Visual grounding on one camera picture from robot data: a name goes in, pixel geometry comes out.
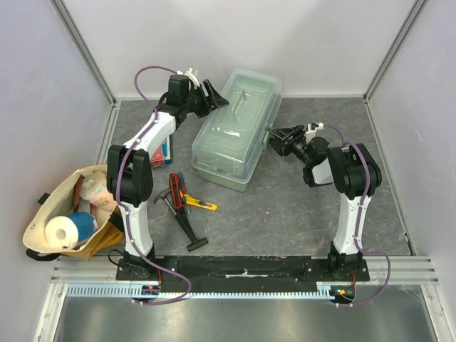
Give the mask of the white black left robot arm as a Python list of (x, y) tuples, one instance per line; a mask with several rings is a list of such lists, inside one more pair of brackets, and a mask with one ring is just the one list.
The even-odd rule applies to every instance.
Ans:
[(209, 80), (199, 81), (193, 69), (173, 73), (167, 92), (152, 109), (150, 119), (133, 138), (111, 145), (107, 159), (107, 187), (123, 216), (126, 252), (137, 257), (132, 271), (140, 279), (154, 277), (157, 263), (147, 255), (153, 248), (147, 218), (147, 202), (152, 194), (150, 158), (164, 140), (194, 113), (203, 118), (229, 105)]

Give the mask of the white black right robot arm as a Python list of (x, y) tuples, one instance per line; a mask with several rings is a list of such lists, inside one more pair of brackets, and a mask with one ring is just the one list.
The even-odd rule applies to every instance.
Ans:
[(383, 181), (378, 163), (362, 143), (341, 141), (330, 147), (317, 135), (323, 123), (292, 128), (269, 128), (269, 144), (280, 156), (295, 155), (304, 164), (303, 179), (309, 187), (334, 185), (340, 194), (338, 229), (326, 262), (327, 274), (345, 279), (363, 259), (362, 232), (367, 207)]

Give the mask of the red black utility knife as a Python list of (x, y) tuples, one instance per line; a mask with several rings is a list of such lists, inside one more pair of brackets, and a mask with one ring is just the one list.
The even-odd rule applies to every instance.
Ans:
[(183, 208), (182, 197), (180, 194), (180, 179), (176, 173), (169, 176), (169, 187), (172, 195), (172, 201), (176, 210)]

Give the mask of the translucent green tool box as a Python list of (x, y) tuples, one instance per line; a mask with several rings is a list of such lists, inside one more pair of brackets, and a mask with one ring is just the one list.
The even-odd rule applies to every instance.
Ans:
[(238, 68), (222, 97), (229, 105), (205, 120), (192, 144), (192, 167), (205, 180), (243, 192), (279, 111), (281, 79)]

